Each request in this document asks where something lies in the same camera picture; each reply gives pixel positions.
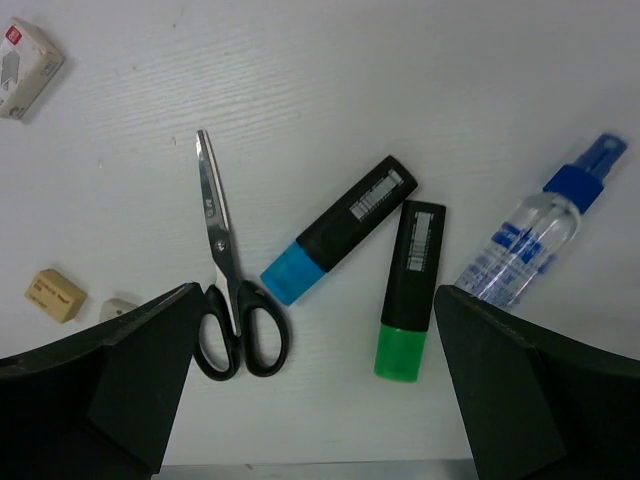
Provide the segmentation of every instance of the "green highlighter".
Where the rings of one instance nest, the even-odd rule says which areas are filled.
[[[408,200],[402,206],[387,282],[375,373],[414,383],[429,329],[446,208]]]

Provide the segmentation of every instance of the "beige eraser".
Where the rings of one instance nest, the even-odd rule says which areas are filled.
[[[86,293],[53,269],[33,277],[24,296],[59,323],[75,318],[87,298]]]

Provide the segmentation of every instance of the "blue spray nozzle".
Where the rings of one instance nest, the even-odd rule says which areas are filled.
[[[626,149],[627,144],[622,139],[610,133],[604,133],[573,165],[603,182],[613,164]]]

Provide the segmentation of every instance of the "eraser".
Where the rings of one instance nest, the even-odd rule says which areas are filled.
[[[78,314],[87,294],[53,269],[38,273],[24,296],[58,323]]]
[[[100,317],[98,321],[100,323],[108,322],[109,320],[118,318],[125,313],[129,313],[131,310],[135,310],[136,308],[138,308],[137,305],[127,302],[126,300],[122,300],[121,298],[110,298],[102,304],[102,307],[100,307]]]

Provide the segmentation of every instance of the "bottle label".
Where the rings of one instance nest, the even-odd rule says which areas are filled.
[[[521,230],[505,222],[456,286],[508,311],[554,259],[555,255],[550,254],[531,229]]]

